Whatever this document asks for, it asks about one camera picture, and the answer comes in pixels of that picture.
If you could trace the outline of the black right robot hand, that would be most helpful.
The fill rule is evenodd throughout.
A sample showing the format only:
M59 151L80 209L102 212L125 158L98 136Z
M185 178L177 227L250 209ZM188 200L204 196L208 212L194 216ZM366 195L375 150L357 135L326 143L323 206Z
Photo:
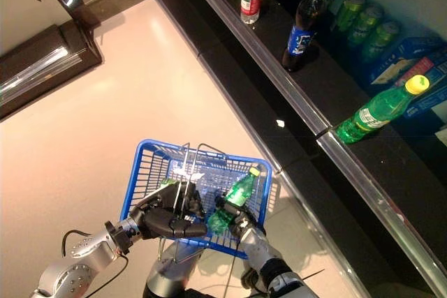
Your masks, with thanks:
M266 234L264 227L256 220L246 205L239 207L220 196L215 198L215 203L217 210L221 212L225 228L235 238L241 239L250 228L257 228L264 235Z

